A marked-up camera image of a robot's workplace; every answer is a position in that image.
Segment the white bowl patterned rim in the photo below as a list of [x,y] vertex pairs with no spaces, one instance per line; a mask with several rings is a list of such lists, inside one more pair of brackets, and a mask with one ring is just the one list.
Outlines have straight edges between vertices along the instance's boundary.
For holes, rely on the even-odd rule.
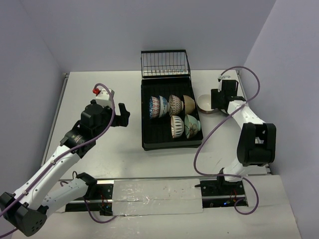
[[171,116],[170,120],[172,138],[179,138],[184,133],[184,122],[179,116]]

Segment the black bowl tan outside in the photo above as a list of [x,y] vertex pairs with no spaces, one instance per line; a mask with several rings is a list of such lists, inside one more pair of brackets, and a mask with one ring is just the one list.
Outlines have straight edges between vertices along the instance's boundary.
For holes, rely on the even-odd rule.
[[195,101],[192,97],[183,95],[185,114],[190,115],[195,110]]

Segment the red lattice patterned bowl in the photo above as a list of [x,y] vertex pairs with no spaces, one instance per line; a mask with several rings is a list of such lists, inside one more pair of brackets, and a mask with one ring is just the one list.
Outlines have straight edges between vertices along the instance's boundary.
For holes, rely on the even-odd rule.
[[183,101],[175,96],[175,95],[170,95],[169,96],[169,115],[170,116],[177,116],[179,115],[183,108],[184,108],[184,103]]

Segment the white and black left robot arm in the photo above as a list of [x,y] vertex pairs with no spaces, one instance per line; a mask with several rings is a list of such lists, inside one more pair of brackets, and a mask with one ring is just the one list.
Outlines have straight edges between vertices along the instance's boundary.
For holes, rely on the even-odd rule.
[[77,198],[89,200],[100,190],[97,180],[87,173],[78,174],[67,185],[51,191],[69,168],[82,159],[96,145],[96,140],[109,127],[127,127],[130,112],[119,104],[115,115],[112,103],[102,106],[92,100],[81,118],[68,131],[51,158],[14,193],[0,197],[1,215],[25,236],[37,233],[48,217]]

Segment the dark blue patterned bowl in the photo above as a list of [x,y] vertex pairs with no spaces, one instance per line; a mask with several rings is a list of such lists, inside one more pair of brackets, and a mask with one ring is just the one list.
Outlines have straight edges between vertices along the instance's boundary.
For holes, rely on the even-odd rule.
[[160,114],[160,101],[157,97],[150,97],[149,116],[151,119],[157,118]]

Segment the white bowl brown outside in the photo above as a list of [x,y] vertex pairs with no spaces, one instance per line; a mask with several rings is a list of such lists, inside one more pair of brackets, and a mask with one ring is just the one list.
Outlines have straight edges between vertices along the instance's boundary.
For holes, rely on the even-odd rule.
[[209,94],[200,95],[197,98],[197,107],[199,111],[203,114],[212,114],[214,109],[211,108],[211,96]]

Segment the pale green bowl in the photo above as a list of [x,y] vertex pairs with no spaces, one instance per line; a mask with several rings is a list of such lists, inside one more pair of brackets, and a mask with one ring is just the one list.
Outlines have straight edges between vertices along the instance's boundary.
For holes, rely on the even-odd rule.
[[191,115],[185,115],[184,118],[184,131],[187,139],[190,139],[197,135],[201,130],[200,121]]

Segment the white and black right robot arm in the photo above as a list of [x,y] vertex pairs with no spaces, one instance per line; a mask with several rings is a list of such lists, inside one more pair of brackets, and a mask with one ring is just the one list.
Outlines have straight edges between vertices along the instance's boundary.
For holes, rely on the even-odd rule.
[[241,128],[236,158],[220,171],[224,178],[216,183],[217,191],[227,195],[234,188],[233,182],[241,181],[241,177],[257,167],[274,162],[277,129],[273,123],[260,119],[248,101],[237,95],[238,81],[222,78],[218,82],[218,88],[211,90],[211,108],[231,115]]

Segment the blue and white floral bowl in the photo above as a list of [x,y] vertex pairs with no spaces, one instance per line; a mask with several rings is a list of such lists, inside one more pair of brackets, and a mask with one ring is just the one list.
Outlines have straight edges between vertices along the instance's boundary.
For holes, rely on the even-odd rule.
[[169,111],[169,102],[167,99],[163,96],[159,96],[159,102],[160,102],[160,112],[159,112],[159,117],[162,118],[164,117],[168,111]]

